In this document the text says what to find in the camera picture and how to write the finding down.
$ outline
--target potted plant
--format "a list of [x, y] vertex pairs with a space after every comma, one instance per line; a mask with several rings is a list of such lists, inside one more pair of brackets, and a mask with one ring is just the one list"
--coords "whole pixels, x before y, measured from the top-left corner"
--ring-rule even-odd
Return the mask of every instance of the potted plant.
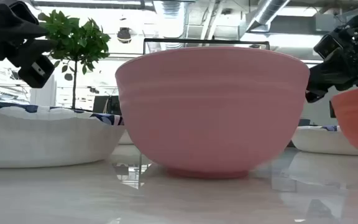
[[62, 62], [62, 73], [67, 80], [73, 79], [73, 104], [75, 109], [75, 89], [78, 67], [82, 66], [82, 73], [93, 71], [93, 63], [106, 58], [109, 53], [107, 45], [110, 36], [103, 33], [93, 19], [80, 26], [80, 19], [65, 16], [64, 13], [53, 10], [47, 16], [44, 13], [38, 15], [42, 21], [41, 26], [48, 29], [47, 39], [56, 40], [57, 46], [51, 51], [50, 56], [57, 61], [55, 67]]

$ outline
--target tree trunk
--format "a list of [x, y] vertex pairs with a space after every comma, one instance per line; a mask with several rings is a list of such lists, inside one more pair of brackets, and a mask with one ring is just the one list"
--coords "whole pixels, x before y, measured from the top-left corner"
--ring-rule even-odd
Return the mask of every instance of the tree trunk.
[[74, 84], [73, 84], [73, 103], [71, 108], [75, 109], [75, 89], [77, 87], [77, 63], [78, 61], [75, 60], [75, 64], [74, 64], [74, 74], [73, 74], [73, 80], [74, 80]]

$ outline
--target blue patterned fabric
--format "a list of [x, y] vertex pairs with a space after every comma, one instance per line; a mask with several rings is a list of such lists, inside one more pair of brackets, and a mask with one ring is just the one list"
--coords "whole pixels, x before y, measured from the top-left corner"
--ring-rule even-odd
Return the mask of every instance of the blue patterned fabric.
[[323, 126], [321, 127], [327, 131], [338, 131], [338, 126]]
[[[9, 107], [22, 108], [22, 109], [24, 109], [25, 112], [31, 113], [31, 114], [37, 114], [39, 108], [41, 108], [41, 106], [35, 106], [35, 105], [20, 105], [20, 104], [15, 104], [15, 103], [0, 102], [0, 110], [2, 108], [9, 108]], [[81, 116], [81, 118], [96, 118], [99, 121], [101, 121], [105, 124], [108, 124], [108, 125], [115, 125], [115, 126], [123, 126], [124, 125], [124, 121], [122, 119], [122, 116], [120, 116], [120, 115], [91, 113], [91, 112], [82, 111], [82, 110], [59, 108], [59, 107], [55, 107], [55, 106], [51, 106], [49, 108], [46, 107], [46, 109], [49, 111], [53, 111], [53, 110], [57, 110], [57, 109], [73, 111], [76, 114], [83, 114], [83, 116]], [[47, 113], [47, 110], [45, 111], [45, 109], [44, 109], [41, 113], [45, 114], [45, 113]]]

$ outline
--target black frame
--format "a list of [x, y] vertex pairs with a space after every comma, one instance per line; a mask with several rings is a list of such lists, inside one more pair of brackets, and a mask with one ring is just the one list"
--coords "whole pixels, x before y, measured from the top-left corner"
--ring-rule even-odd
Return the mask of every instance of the black frame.
[[241, 41], [241, 40], [198, 40], [198, 39], [169, 39], [169, 38], [145, 38], [143, 40], [143, 54], [146, 54], [146, 43], [181, 43], [181, 44], [260, 44], [266, 45], [266, 49], [270, 50], [269, 41]]

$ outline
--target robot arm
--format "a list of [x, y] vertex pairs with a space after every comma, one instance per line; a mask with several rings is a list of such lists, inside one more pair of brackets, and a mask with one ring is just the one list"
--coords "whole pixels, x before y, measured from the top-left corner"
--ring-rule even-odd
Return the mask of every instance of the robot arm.
[[358, 86], [358, 15], [325, 35], [314, 47], [324, 62], [310, 68], [306, 100], [324, 97], [332, 86], [344, 91]]
[[7, 58], [20, 67], [19, 77], [32, 88], [42, 88], [55, 70], [42, 54], [51, 51], [57, 43], [35, 39], [47, 34], [24, 2], [0, 3], [0, 61]]

